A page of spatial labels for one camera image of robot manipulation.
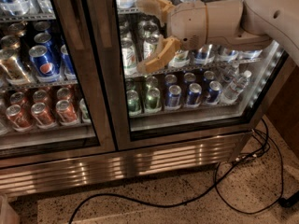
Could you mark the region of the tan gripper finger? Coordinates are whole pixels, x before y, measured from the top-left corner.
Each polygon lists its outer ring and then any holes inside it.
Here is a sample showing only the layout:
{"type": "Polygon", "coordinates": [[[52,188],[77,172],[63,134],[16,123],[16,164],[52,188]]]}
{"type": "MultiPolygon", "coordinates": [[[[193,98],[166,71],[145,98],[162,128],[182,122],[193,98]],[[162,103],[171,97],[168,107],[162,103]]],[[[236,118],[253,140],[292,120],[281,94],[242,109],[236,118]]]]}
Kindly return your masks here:
{"type": "Polygon", "coordinates": [[[161,25],[167,23],[168,14],[175,8],[168,0],[137,0],[135,5],[140,12],[155,16],[161,25]]]}
{"type": "Polygon", "coordinates": [[[140,74],[149,74],[164,68],[180,50],[181,43],[176,37],[164,38],[159,36],[157,49],[145,60],[137,64],[140,74]]]}

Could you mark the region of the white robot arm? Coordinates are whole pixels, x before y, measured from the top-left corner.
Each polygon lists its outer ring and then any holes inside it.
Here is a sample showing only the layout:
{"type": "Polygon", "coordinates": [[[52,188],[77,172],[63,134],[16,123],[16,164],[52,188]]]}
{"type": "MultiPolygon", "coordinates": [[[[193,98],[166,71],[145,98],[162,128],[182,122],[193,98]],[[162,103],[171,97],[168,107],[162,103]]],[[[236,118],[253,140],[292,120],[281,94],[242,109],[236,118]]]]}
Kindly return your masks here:
{"type": "Polygon", "coordinates": [[[206,44],[234,50],[257,50],[277,41],[299,64],[299,0],[196,0],[173,5],[167,0],[138,0],[139,11],[155,16],[167,37],[137,64],[141,74],[165,67],[182,50],[206,44]]]}

